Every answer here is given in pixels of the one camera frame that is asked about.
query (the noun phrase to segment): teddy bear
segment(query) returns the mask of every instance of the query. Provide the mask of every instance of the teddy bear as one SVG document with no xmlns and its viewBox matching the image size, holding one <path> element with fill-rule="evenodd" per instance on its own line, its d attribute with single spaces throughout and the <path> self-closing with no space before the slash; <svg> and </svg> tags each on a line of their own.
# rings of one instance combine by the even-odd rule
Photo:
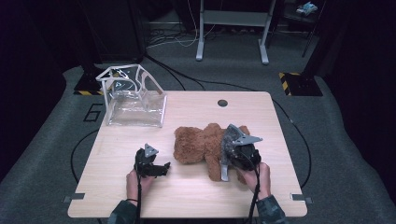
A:
<svg viewBox="0 0 396 224">
<path fill-rule="evenodd" d="M 247 126 L 239 129 L 249 135 Z M 221 140 L 225 129 L 217 123 L 209 123 L 203 130 L 196 127 L 179 127 L 175 130 L 174 157 L 177 161 L 187 164 L 205 160 L 208 175 L 212 181 L 221 181 Z M 246 184 L 244 177 L 237 172 L 238 180 Z"/>
</svg>

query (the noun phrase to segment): wire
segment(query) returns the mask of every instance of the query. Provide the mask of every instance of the wire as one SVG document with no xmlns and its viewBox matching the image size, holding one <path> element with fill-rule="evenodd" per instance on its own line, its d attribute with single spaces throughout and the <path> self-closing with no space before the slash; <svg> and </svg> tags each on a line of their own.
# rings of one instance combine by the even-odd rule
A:
<svg viewBox="0 0 396 224">
<path fill-rule="evenodd" d="M 149 41 L 149 46 L 147 46 L 148 49 L 154 48 L 160 45 L 164 44 L 172 44 L 172 43 L 183 43 L 183 42 L 191 42 L 193 40 L 179 40 L 180 38 L 184 38 L 186 36 L 189 36 L 186 31 L 182 31 L 181 28 L 179 27 L 179 30 L 175 34 L 171 35 L 165 35 L 165 30 L 164 29 L 155 29 L 153 30 L 154 33 L 151 33 L 151 40 Z M 169 42 L 164 42 L 164 40 L 167 39 L 175 39 L 176 41 L 169 41 Z"/>
<path fill-rule="evenodd" d="M 140 212 L 142 209 L 142 176 L 139 174 L 138 165 L 136 165 L 136 178 L 137 178 L 137 209 L 135 223 L 140 224 Z"/>
<path fill-rule="evenodd" d="M 94 130 L 94 131 L 92 131 L 92 132 L 86 134 L 83 138 L 81 138 L 81 139 L 77 142 L 77 144 L 76 144 L 75 147 L 73 148 L 72 154 L 71 154 L 71 156 L 70 156 L 70 167 L 71 167 L 71 170 L 72 170 L 73 177 L 74 177 L 74 179 L 76 180 L 77 184 L 78 184 L 79 180 L 78 180 L 78 178 L 77 178 L 76 171 L 75 171 L 75 169 L 74 169 L 74 164 L 73 164 L 74 154 L 75 154 L 75 152 L 76 152 L 76 150 L 77 150 L 79 144 L 81 144 L 82 141 L 84 141 L 84 140 L 85 140 L 87 137 L 89 137 L 91 134 L 97 133 L 97 132 L 99 132 L 99 129 L 96 129 L 96 130 Z M 100 218 L 97 218 L 96 220 L 98 221 L 99 224 L 102 224 L 102 220 L 101 220 Z"/>
<path fill-rule="evenodd" d="M 223 34 L 223 35 L 218 35 L 218 33 L 223 33 L 223 31 L 216 31 L 216 32 L 212 32 L 209 31 L 208 33 L 205 34 L 205 39 L 206 40 L 214 40 L 216 37 L 224 37 L 224 36 L 233 36 L 233 35 L 249 35 L 249 32 L 234 32 L 234 33 L 227 33 L 227 34 Z M 154 47 L 158 47 L 160 45 L 165 45 L 165 44 L 175 44 L 175 43 L 184 43 L 184 42 L 191 42 L 191 41 L 196 41 L 195 38 L 194 39 L 190 39 L 190 40 L 180 40 L 180 38 L 182 37 L 186 37 L 189 36 L 189 34 L 186 34 L 185 32 L 179 32 L 178 34 L 174 34 L 172 35 L 156 35 L 153 37 L 153 41 L 154 42 L 149 42 L 147 49 L 151 49 Z M 176 39 L 177 41 L 168 41 L 168 42 L 164 42 L 164 40 L 166 39 Z"/>
<path fill-rule="evenodd" d="M 178 75 L 180 75 L 180 76 L 182 76 L 182 77 L 184 77 L 184 78 L 187 78 L 187 79 L 190 79 L 190 80 L 193 80 L 193 81 L 197 82 L 197 83 L 202 87 L 203 90 L 205 90 L 205 87 L 204 87 L 200 82 L 212 83 L 212 84 L 219 84 L 219 85 L 227 85 L 227 86 L 232 86 L 232 87 L 236 87 L 236 88 L 240 88 L 240 89 L 244 89 L 244 90 L 248 90 L 248 91 L 257 91 L 257 90 L 251 89 L 251 88 L 249 88 L 249 87 L 244 87 L 244 86 L 235 85 L 235 84 L 231 84 L 231 83 L 217 82 L 217 81 L 207 81 L 207 80 L 202 80 L 202 79 L 198 79 L 198 78 L 189 77 L 189 76 L 184 75 L 184 74 L 178 72 L 177 70 L 175 70 L 175 69 L 169 67 L 168 65 L 166 65 L 166 64 L 164 64 L 164 63 L 161 63 L 161 62 L 155 60 L 154 58 L 152 58 L 151 56 L 149 56 L 147 53 L 145 54 L 145 56 L 146 56 L 148 59 L 150 59 L 151 61 L 153 61 L 153 62 L 155 62 L 156 64 L 158 64 L 159 66 L 162 66 L 163 68 L 172 70 L 172 71 L 174 71 L 176 74 L 178 74 Z M 307 151 L 307 153 L 308 153 L 308 173 L 307 173 L 307 176 L 306 176 L 306 178 L 305 178 L 305 181 L 303 182 L 302 185 L 300 185 L 300 188 L 303 189 L 303 188 L 305 187 L 306 183 L 308 182 L 308 180 L 309 180 L 309 178 L 310 178 L 310 176 L 311 176 L 311 172 L 312 172 L 312 156 L 311 156 L 311 149 L 309 148 L 309 145 L 308 145 L 308 143 L 307 143 L 307 141 L 306 141 L 304 135 L 301 133 L 301 131 L 300 131 L 300 129 L 297 127 L 297 125 L 295 125 L 295 123 L 294 123 L 293 120 L 290 118 L 289 114 L 285 111 L 285 109 L 284 109 L 284 108 L 280 105 L 280 103 L 278 103 L 276 100 L 272 99 L 272 101 L 281 109 L 281 111 L 283 112 L 283 114 L 285 114 L 286 118 L 288 118 L 288 120 L 290 121 L 290 123 L 291 123 L 291 124 L 293 125 L 293 127 L 297 130 L 298 134 L 301 136 L 301 138 L 303 139 L 304 144 L 305 144 L 305 146 L 306 146 L 306 151 Z"/>
<path fill-rule="evenodd" d="M 254 189 L 253 198 L 251 200 L 251 205 L 250 205 L 250 209 L 249 209 L 249 213 L 248 213 L 248 219 L 245 221 L 245 223 L 247 223 L 249 221 L 249 223 L 252 224 L 254 206 L 256 204 L 256 201 L 257 201 L 257 198 L 258 198 L 259 192 L 260 192 L 260 165 L 258 167 L 259 171 L 257 171 L 257 169 L 254 166 L 251 159 L 243 151 L 241 151 L 241 154 L 248 160 L 248 162 L 250 163 L 250 167 L 254 170 L 254 173 L 256 174 L 256 178 L 257 178 L 257 184 L 256 184 L 256 188 Z"/>
<path fill-rule="evenodd" d="M 191 43 L 190 43 L 189 45 L 182 45 L 182 44 L 180 43 L 180 45 L 183 46 L 183 47 L 189 47 L 189 46 L 191 46 L 191 45 L 197 40 L 197 36 L 198 36 L 197 25 L 196 25 L 196 23 L 195 23 L 194 17 L 192 16 L 190 0 L 187 0 L 187 3 L 189 4 L 189 11 L 190 11 L 190 15 L 191 15 L 191 18 L 192 18 L 192 22 L 194 23 L 195 37 L 194 37 L 194 39 L 191 41 Z"/>
<path fill-rule="evenodd" d="M 223 1 L 224 1 L 224 0 L 221 0 L 221 3 L 220 3 L 220 11 L 222 11 L 222 4 L 223 4 Z M 205 34 L 204 37 L 206 37 L 207 35 L 209 35 L 210 32 L 213 30 L 213 28 L 215 28 L 215 26 L 216 26 L 216 24 L 214 24 L 214 25 L 212 26 L 212 28 L 210 28 L 210 30 Z"/>
<path fill-rule="evenodd" d="M 175 78 L 175 80 L 180 84 L 181 88 L 183 88 L 183 91 L 186 90 L 183 83 L 181 83 L 181 81 L 167 67 L 165 67 L 163 64 L 160 63 L 158 63 L 158 65 L 161 66 L 163 69 L 165 69 L 172 77 Z"/>
<path fill-rule="evenodd" d="M 308 174 L 306 175 L 305 181 L 303 182 L 303 184 L 300 186 L 301 189 L 303 189 L 306 185 L 306 183 L 309 180 L 309 177 L 311 176 L 311 170 L 312 170 L 312 156 L 311 156 L 311 149 L 309 148 L 308 143 L 306 142 L 306 139 L 304 137 L 304 135 L 301 133 L 300 129 L 297 127 L 297 125 L 295 125 L 295 123 L 293 122 L 293 120 L 289 117 L 288 113 L 286 113 L 285 109 L 276 101 L 273 99 L 273 102 L 279 106 L 279 108 L 282 110 L 282 112 L 285 114 L 286 118 L 288 118 L 288 120 L 290 121 L 290 123 L 294 126 L 294 128 L 297 130 L 298 134 L 301 136 L 301 138 L 303 138 L 303 141 L 305 143 L 306 146 L 306 151 L 308 153 Z"/>
</svg>

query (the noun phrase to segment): wooden table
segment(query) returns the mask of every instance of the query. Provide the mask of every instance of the wooden table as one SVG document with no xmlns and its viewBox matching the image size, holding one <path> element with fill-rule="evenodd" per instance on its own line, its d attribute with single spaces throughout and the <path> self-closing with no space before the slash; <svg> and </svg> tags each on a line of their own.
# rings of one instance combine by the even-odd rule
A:
<svg viewBox="0 0 396 224">
<path fill-rule="evenodd" d="M 78 183 L 70 217 L 109 217 L 126 198 L 125 176 L 133 169 L 136 151 L 146 143 L 159 150 L 156 165 L 171 162 L 167 176 L 159 176 L 142 203 L 145 218 L 247 217 L 252 192 L 229 171 L 229 182 L 213 182 L 204 161 L 182 164 L 173 156 L 174 131 L 180 126 L 203 129 L 211 122 L 227 128 L 247 125 L 262 160 L 271 167 L 272 193 L 288 217 L 302 217 L 307 209 L 290 194 L 301 194 L 290 154 L 271 96 L 258 91 L 168 91 L 162 128 L 106 126 L 97 134 L 91 155 Z M 226 100 L 221 107 L 218 100 Z"/>
</svg>

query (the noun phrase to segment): black cable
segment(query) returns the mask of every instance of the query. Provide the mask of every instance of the black cable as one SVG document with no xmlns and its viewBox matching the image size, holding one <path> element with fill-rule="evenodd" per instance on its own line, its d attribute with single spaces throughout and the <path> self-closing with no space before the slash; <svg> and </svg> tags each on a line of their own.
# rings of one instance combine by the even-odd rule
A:
<svg viewBox="0 0 396 224">
<path fill-rule="evenodd" d="M 312 158 L 311 158 L 311 149 L 309 148 L 308 143 L 306 142 L 305 137 L 303 136 L 303 134 L 301 133 L 300 129 L 297 127 L 297 125 L 294 124 L 293 120 L 289 117 L 288 113 L 286 113 L 285 109 L 276 101 L 273 99 L 273 102 L 279 106 L 279 108 L 282 110 L 282 112 L 285 114 L 286 118 L 288 118 L 288 120 L 290 121 L 290 123 L 294 126 L 294 128 L 297 130 L 298 134 L 303 138 L 303 141 L 305 143 L 306 146 L 306 151 L 308 153 L 308 174 L 306 175 L 305 181 L 303 182 L 303 184 L 300 186 L 301 189 L 303 189 L 306 185 L 306 183 L 309 180 L 309 177 L 311 176 L 311 170 L 312 170 Z"/>
<path fill-rule="evenodd" d="M 165 69 L 172 77 L 175 78 L 175 80 L 180 84 L 181 88 L 183 88 L 183 91 L 186 90 L 186 88 L 184 87 L 183 83 L 181 83 L 181 81 L 175 76 L 175 74 L 173 74 L 169 69 L 167 69 L 165 66 L 163 66 L 162 64 L 159 64 L 159 66 L 161 66 L 163 69 Z"/>
<path fill-rule="evenodd" d="M 99 129 L 96 129 L 96 130 L 94 130 L 94 131 L 92 131 L 92 132 L 86 134 L 83 138 L 81 138 L 81 139 L 78 141 L 78 143 L 77 143 L 77 144 L 75 145 L 75 147 L 73 148 L 72 154 L 71 154 L 71 156 L 70 156 L 70 167 L 71 167 L 71 170 L 72 170 L 73 177 L 74 177 L 74 179 L 76 180 L 77 184 L 78 184 L 79 180 L 78 180 L 78 178 L 77 178 L 76 171 L 75 171 L 75 169 L 74 169 L 74 164 L 73 164 L 74 154 L 75 154 L 76 149 L 78 148 L 79 144 L 81 144 L 82 141 L 84 141 L 84 140 L 85 140 L 87 137 L 89 137 L 91 134 L 97 133 L 97 132 L 99 132 Z M 101 220 L 100 218 L 97 218 L 96 220 L 98 221 L 99 224 L 102 224 L 102 220 Z"/>
<path fill-rule="evenodd" d="M 174 34 L 166 35 L 165 31 L 176 32 Z M 172 29 L 155 29 L 151 31 L 150 41 L 148 42 L 148 48 L 153 47 L 155 45 L 159 45 L 164 43 L 165 40 L 168 39 L 178 39 L 188 36 L 188 34 L 184 31 L 174 31 Z"/>
<path fill-rule="evenodd" d="M 141 178 L 142 176 L 139 174 L 137 170 L 138 166 L 136 166 L 136 178 L 137 178 L 137 209 L 136 209 L 136 219 L 135 224 L 140 224 L 140 212 L 142 210 L 142 185 Z"/>
<path fill-rule="evenodd" d="M 154 59 L 153 57 L 149 56 L 147 53 L 145 53 L 145 56 L 146 56 L 146 58 L 148 58 L 148 59 L 151 60 L 152 62 L 158 64 L 159 66 L 161 66 L 162 68 L 164 68 L 165 70 L 167 70 L 168 72 L 169 72 L 169 70 L 170 70 L 170 71 L 173 71 L 173 72 L 175 72 L 176 74 L 180 75 L 181 77 L 185 77 L 185 78 L 187 78 L 187 79 L 190 79 L 190 80 L 192 80 L 192 81 L 195 81 L 195 82 L 196 82 L 198 85 L 200 85 L 201 88 L 205 91 L 205 87 L 204 87 L 199 81 L 197 81 L 195 78 L 188 77 L 188 76 L 186 76 L 186 75 L 184 75 L 184 74 L 178 72 L 177 70 L 175 70 L 175 69 L 169 67 L 168 65 L 166 65 L 166 64 L 164 64 L 164 63 L 161 63 L 161 62 L 157 61 L 157 60 Z"/>
<path fill-rule="evenodd" d="M 248 219 L 245 221 L 245 223 L 249 222 L 250 224 L 252 224 L 254 206 L 256 204 L 256 201 L 257 201 L 257 198 L 258 198 L 259 192 L 260 192 L 260 165 L 258 167 L 259 171 L 257 171 L 257 169 L 256 169 L 257 167 L 254 166 L 251 159 L 247 155 L 245 155 L 245 153 L 243 153 L 242 151 L 241 151 L 241 154 L 248 160 L 248 162 L 250 163 L 250 167 L 254 170 L 254 173 L 256 174 L 256 178 L 257 178 L 257 184 L 256 184 L 256 188 L 254 189 L 253 198 L 251 200 Z"/>
</svg>

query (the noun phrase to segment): robotic hand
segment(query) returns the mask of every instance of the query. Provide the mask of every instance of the robotic hand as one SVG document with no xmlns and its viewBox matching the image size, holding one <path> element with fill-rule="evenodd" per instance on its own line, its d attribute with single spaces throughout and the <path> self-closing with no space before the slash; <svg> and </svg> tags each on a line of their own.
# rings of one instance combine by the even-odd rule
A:
<svg viewBox="0 0 396 224">
<path fill-rule="evenodd" d="M 228 181 L 227 168 L 229 164 L 241 169 L 252 171 L 262 161 L 253 143 L 262 138 L 246 135 L 233 124 L 227 127 L 221 141 L 221 179 Z"/>
<path fill-rule="evenodd" d="M 153 162 L 157 157 L 157 153 L 158 150 L 149 146 L 149 144 L 145 144 L 145 149 L 140 148 L 137 150 L 136 156 L 134 157 L 134 169 L 138 175 L 146 177 L 167 174 L 171 162 L 166 163 L 164 166 L 154 165 Z"/>
</svg>

